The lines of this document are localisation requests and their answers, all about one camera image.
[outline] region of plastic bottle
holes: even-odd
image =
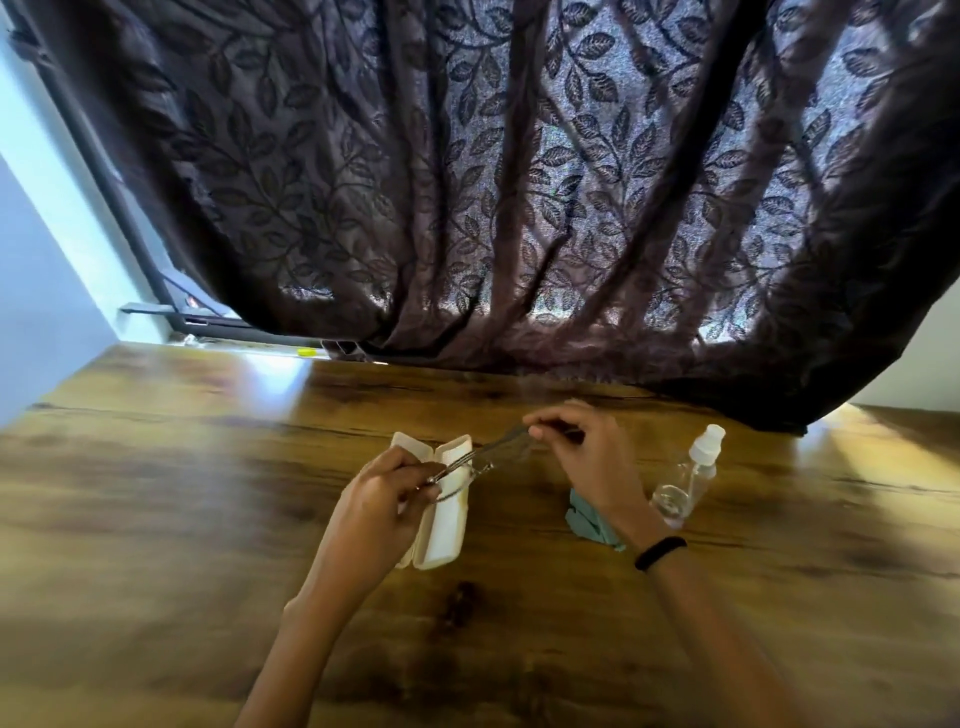
[[[689,458],[674,469],[673,482],[661,483],[654,491],[650,504],[671,528],[684,525],[693,506],[707,491],[717,473],[715,463],[726,434],[727,430],[720,425],[707,425],[704,434],[690,446]]]

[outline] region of sheer curtain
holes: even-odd
[[[180,267],[273,332],[796,430],[960,270],[948,3],[23,11]]]

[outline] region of wall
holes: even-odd
[[[117,341],[0,158],[0,426]]]
[[[958,322],[960,281],[933,305],[903,356],[851,401],[960,412]]]
[[[0,7],[0,157],[116,335],[163,343],[165,320],[119,311],[156,299],[42,81],[6,42],[10,27]]]

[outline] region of microfiber cloth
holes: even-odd
[[[603,517],[572,488],[570,489],[570,508],[566,512],[566,524],[570,526],[571,531],[583,539],[613,546],[617,551],[626,548]]]

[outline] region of open plastic case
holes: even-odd
[[[461,455],[473,449],[473,441],[469,435],[458,437],[456,440],[432,449],[420,440],[414,440],[402,432],[394,434],[392,445],[399,445],[411,452],[421,463],[438,462],[449,465]],[[456,496],[428,506],[423,512],[417,538],[410,546],[398,569],[404,569],[410,564],[414,569],[435,569],[449,564],[460,555],[460,547],[464,542],[464,530],[467,528],[467,493],[469,482],[473,479],[473,470],[469,465],[458,468],[456,471],[440,481],[441,495],[452,493],[461,486],[465,486]]]

